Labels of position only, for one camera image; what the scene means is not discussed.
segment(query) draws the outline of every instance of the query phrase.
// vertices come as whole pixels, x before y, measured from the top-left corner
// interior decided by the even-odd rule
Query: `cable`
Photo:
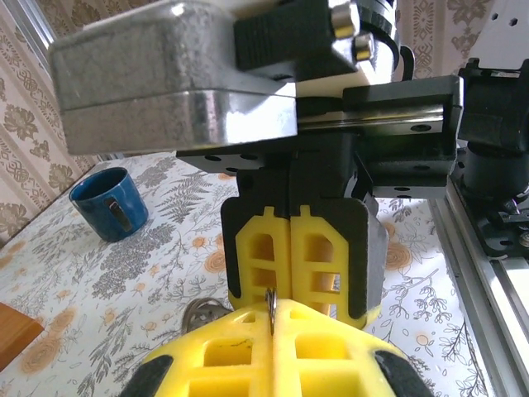
[[[403,58],[403,81],[412,80],[413,72],[415,71],[415,55],[410,47],[407,45],[400,46],[400,56]]]

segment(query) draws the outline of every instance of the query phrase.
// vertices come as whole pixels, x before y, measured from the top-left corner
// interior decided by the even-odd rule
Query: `yellow object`
[[[379,314],[379,307],[361,318],[349,315],[349,243],[324,218],[313,217],[310,207],[300,208],[290,220],[274,216],[264,208],[236,236],[241,297],[229,294],[235,309],[260,302],[267,288],[277,288],[278,298],[293,299],[329,315],[336,306],[336,318],[363,328]],[[340,290],[334,290],[340,276]]]
[[[374,359],[394,346],[290,299],[275,333],[253,304],[159,348],[173,357],[156,397],[393,397]]]
[[[290,270],[290,222],[276,218],[274,208],[254,216],[236,236],[241,297],[229,294],[235,309],[261,302],[267,288],[275,287],[278,298],[292,298]]]

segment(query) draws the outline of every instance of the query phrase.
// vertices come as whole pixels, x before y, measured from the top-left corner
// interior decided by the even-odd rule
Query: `small metal part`
[[[226,316],[231,311],[231,309],[224,307],[220,300],[215,298],[194,299],[189,302],[183,312],[180,332],[185,335],[220,317]]]
[[[523,192],[519,193],[516,195],[516,202],[517,203],[521,203],[522,201],[524,201],[525,199],[527,199],[527,197],[529,197],[529,186],[527,186]]]
[[[331,24],[336,39],[355,37],[360,31],[360,15],[355,2],[346,0],[331,8]]]
[[[361,127],[366,136],[437,134],[442,131],[443,120],[442,105],[328,112],[298,119],[298,131]]]
[[[354,53],[358,62],[370,60],[374,53],[374,39],[371,33],[365,33],[355,37]]]
[[[510,214],[519,214],[520,210],[518,209],[518,204],[514,198],[507,200],[502,203],[502,208]]]
[[[266,294],[264,296],[264,300],[266,300],[266,303],[268,304],[268,316],[270,320],[270,333],[272,336],[274,335],[274,325],[275,325],[275,310],[278,307],[278,293],[277,289],[270,289],[268,288],[266,290]]]
[[[529,232],[522,233],[520,235],[520,245],[525,248],[529,248]]]

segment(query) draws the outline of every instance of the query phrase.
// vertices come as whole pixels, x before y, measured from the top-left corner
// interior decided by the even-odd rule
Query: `floral tablecloth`
[[[63,196],[0,252],[0,301],[45,326],[0,373],[0,397],[118,395],[179,335],[191,299],[228,304],[219,209],[235,179],[170,153],[94,170],[114,165],[131,172],[150,211],[137,234],[102,242]],[[391,243],[382,312],[366,330],[400,347],[435,396],[487,395],[427,203],[379,202]]]

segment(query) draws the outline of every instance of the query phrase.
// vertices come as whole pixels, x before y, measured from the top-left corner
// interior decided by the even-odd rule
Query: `patterned wallpaper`
[[[398,1],[398,31],[401,42],[415,54],[415,78],[457,73],[492,5],[493,0]]]
[[[36,0],[57,36],[67,36],[99,21],[152,0]]]
[[[0,246],[96,162],[68,155],[50,77],[0,2]]]

